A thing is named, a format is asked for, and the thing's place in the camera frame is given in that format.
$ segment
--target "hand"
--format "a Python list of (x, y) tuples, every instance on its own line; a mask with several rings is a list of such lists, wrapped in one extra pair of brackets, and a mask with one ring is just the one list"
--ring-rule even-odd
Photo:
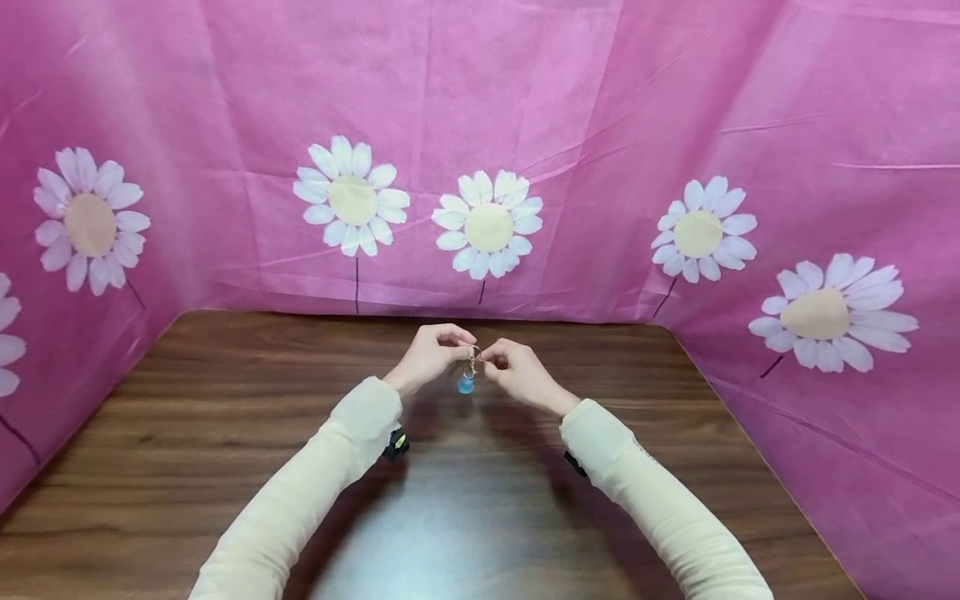
[(383, 378), (401, 398), (421, 385), (444, 374), (450, 363), (470, 358), (470, 347), (477, 339), (455, 324), (424, 325), (417, 331), (407, 353)]
[(561, 419), (577, 407), (580, 398), (554, 381), (528, 346), (497, 340), (480, 353), (484, 375), (514, 400), (545, 410)]

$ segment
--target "wooden table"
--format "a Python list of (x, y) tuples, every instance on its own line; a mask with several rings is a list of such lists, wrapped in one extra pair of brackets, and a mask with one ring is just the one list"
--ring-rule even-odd
[[(198, 312), (179, 319), (0, 520), (0, 597), (184, 598), (258, 488), (417, 326)], [(779, 600), (862, 598), (703, 377), (646, 325), (465, 323), (532, 346), (726, 523)], [(338, 500), (286, 598), (680, 598), (634, 524), (564, 461), (557, 423), (479, 379), (420, 391), (413, 447)]]

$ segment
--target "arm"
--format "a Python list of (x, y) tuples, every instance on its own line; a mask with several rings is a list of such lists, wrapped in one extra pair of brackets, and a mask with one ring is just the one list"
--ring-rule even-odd
[(584, 400), (560, 432), (590, 482), (633, 518), (688, 600), (773, 600), (733, 534), (614, 415)]
[(340, 400), (306, 446), (253, 497), (200, 569), (190, 600), (277, 600), (290, 568), (348, 485), (373, 466), (396, 429), (401, 400), (469, 358), (470, 333), (425, 325), (381, 381), (369, 377)]
[(500, 340), (484, 373), (513, 398), (563, 419), (561, 437), (590, 481), (634, 519), (687, 600), (772, 600), (753, 561), (716, 516), (593, 400), (581, 401), (526, 346)]

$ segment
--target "blue bead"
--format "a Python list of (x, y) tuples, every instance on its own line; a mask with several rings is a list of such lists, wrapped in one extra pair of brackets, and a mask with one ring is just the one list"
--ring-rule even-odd
[(473, 379), (467, 376), (460, 377), (460, 381), (457, 382), (457, 391), (461, 394), (469, 394), (473, 391)]

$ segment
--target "keychain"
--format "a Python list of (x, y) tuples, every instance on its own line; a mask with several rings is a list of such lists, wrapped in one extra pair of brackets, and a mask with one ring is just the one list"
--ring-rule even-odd
[(477, 378), (477, 361), (480, 360), (480, 348), (470, 347), (470, 358), (464, 367), (463, 374), (460, 375), (460, 381), (457, 382), (457, 391), (461, 394), (469, 394), (473, 391), (473, 383)]

